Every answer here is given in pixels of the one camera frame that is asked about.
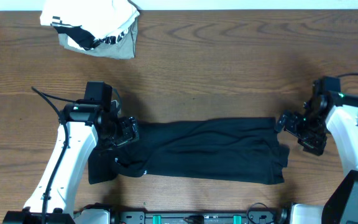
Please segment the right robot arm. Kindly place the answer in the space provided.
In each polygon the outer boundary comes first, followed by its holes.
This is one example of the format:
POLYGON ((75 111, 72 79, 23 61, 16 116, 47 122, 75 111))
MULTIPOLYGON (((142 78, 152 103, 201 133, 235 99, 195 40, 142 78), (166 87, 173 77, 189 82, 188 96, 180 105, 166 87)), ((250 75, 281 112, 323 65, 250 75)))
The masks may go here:
POLYGON ((327 136, 336 144, 344 179, 323 206, 293 203, 284 208, 277 223, 358 224, 358 96, 341 90, 341 78, 323 77, 313 82, 312 97, 303 114, 284 111, 275 131, 286 131, 304 151, 320 156, 327 136))

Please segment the black t-shirt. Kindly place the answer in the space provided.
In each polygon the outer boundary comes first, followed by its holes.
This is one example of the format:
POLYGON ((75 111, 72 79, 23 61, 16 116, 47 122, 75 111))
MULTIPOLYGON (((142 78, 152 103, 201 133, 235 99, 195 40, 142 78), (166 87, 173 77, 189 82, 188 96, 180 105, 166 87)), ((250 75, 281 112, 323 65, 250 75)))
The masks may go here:
POLYGON ((279 143, 274 126, 275 118, 142 122, 138 141, 91 153, 88 182, 152 174, 281 184, 290 150, 279 143))

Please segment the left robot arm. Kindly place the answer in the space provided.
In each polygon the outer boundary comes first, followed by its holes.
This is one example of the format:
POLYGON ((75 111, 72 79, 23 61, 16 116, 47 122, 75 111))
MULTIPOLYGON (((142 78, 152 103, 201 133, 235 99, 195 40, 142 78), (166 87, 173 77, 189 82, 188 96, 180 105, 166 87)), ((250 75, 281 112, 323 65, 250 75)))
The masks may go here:
POLYGON ((113 223, 112 210, 100 203, 75 213, 75 197, 91 153, 119 149, 139 140, 137 121, 121 117, 117 91, 105 82, 88 82, 85 95, 57 111, 57 140, 42 178, 19 212, 8 211, 3 222, 113 223))

